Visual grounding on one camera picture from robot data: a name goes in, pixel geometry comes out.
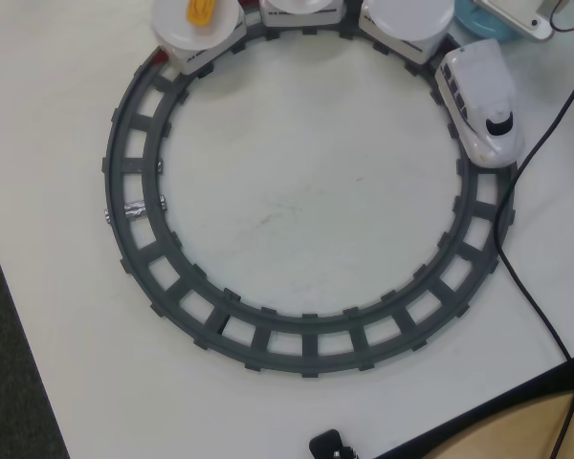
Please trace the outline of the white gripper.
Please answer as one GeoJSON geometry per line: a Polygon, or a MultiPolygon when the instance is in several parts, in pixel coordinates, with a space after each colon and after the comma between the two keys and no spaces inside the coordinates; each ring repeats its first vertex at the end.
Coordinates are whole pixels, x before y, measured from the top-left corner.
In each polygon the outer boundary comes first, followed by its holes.
{"type": "Polygon", "coordinates": [[[550,17],[553,12],[561,12],[569,3],[570,0],[542,0],[538,14],[542,17],[550,17]]]}

